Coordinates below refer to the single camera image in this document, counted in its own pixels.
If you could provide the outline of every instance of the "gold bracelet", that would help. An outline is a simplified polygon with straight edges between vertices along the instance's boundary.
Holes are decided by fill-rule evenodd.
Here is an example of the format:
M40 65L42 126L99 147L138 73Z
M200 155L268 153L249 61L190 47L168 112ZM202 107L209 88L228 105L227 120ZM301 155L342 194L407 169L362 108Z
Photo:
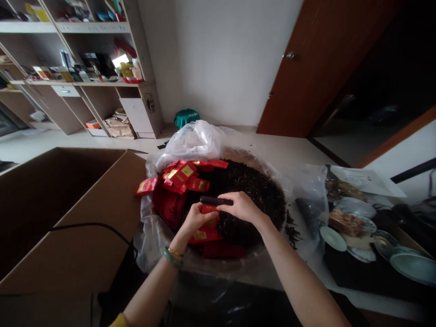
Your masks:
M179 257L182 257L182 258L183 258L183 254L177 252L176 250L173 250L173 249L168 248L168 252L170 252L171 254L178 255Z

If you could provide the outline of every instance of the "hand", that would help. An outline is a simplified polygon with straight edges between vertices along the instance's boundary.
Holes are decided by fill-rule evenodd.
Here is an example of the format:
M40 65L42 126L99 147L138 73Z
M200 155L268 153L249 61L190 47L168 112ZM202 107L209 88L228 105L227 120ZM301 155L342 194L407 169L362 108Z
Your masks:
M218 197L233 200L233 206L219 205L217 206L218 210L228 212L241 220L252 223L256 227L258 223L267 217L244 192L225 193Z
M194 203L191 206L191 209L188 215L186 216L185 222L181 227L181 229L183 229L189 235L189 237L194 235L194 233L198 231L198 229L202 227L206 222L217 218L219 215L218 211L202 214L201 213L202 206L203 205L200 202Z

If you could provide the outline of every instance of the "yellow sleeve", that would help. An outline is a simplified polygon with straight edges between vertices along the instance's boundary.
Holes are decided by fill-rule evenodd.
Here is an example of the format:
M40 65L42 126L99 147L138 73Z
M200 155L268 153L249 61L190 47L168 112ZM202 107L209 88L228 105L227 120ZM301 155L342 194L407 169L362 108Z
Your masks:
M113 323L109 327L129 327L124 314L120 313Z

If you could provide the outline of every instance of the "cabinet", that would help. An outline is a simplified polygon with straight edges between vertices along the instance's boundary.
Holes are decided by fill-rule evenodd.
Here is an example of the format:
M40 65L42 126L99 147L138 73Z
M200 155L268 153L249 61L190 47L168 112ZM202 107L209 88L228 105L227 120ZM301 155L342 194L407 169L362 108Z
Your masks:
M7 1L14 12L25 12L29 0ZM34 110L26 105L11 108L33 128L60 129L66 134L85 128L93 136L110 136L104 120L123 107L138 137L157 138L164 120L154 84L154 72L139 16L137 0L119 0L126 22L61 22L59 13L64 0L34 0L46 11L50 22L0 22L0 48L13 61L11 83L24 92L20 101L31 99L51 122L36 123L28 118ZM91 19L96 11L108 10L104 0L86 0ZM60 51L68 52L73 61L82 64L80 54L111 54L115 40L134 48L144 82L140 84L100 82L24 81L33 66L61 66ZM10 96L14 103L19 96ZM96 119L101 130L89 130L86 123Z

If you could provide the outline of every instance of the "wooden door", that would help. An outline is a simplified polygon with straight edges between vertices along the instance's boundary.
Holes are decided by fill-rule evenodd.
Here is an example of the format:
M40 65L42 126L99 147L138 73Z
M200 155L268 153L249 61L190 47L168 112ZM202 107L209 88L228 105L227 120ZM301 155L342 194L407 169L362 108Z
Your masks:
M257 133L307 137L401 5L304 0Z

